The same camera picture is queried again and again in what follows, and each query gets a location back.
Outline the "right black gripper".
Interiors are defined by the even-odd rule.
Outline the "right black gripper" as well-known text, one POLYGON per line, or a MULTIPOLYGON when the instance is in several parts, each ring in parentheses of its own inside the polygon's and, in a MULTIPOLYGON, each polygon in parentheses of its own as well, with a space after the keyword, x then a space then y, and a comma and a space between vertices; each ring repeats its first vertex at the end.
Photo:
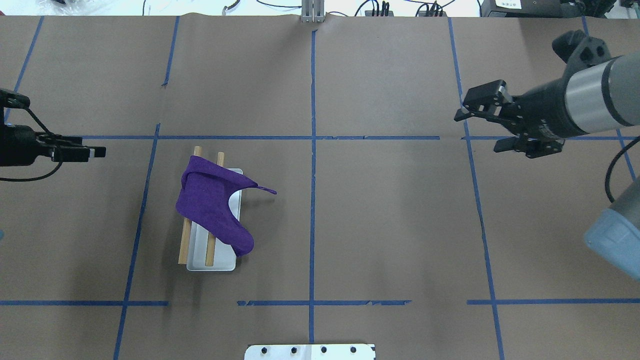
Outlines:
POLYGON ((474 86, 463 96, 454 121, 471 117, 492 123, 521 121, 516 136, 499 139, 494 153, 523 153, 530 159, 555 155, 562 152, 566 139, 581 134, 567 110, 568 84, 569 80, 561 77, 513 96, 502 79, 474 86))

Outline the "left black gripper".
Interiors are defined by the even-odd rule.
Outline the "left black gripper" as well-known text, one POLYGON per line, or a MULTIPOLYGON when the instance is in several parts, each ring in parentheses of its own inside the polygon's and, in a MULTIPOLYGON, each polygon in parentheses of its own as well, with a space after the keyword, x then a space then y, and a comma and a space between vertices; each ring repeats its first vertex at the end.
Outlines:
POLYGON ((0 90, 1 112, 5 109, 26 111, 42 129, 34 131, 27 125, 9 125, 2 123, 0 130, 0 152, 2 167, 31 166, 38 157, 48 157, 59 163, 86 163, 91 158, 105 158, 105 146, 87 146, 79 136, 59 136, 50 131, 30 109, 28 96, 10 89, 0 90), (53 144, 41 140, 41 137, 53 144))

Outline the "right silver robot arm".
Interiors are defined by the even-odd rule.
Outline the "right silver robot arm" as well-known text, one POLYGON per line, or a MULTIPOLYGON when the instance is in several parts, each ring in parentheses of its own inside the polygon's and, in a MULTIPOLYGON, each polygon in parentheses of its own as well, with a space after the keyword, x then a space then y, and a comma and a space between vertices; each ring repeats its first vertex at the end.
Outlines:
POLYGON ((562 153, 494 153, 478 120, 455 125, 446 165, 462 218, 439 257, 442 274, 471 297, 638 297, 639 283, 590 250, 585 231, 606 205, 615 139, 569 140, 562 153))

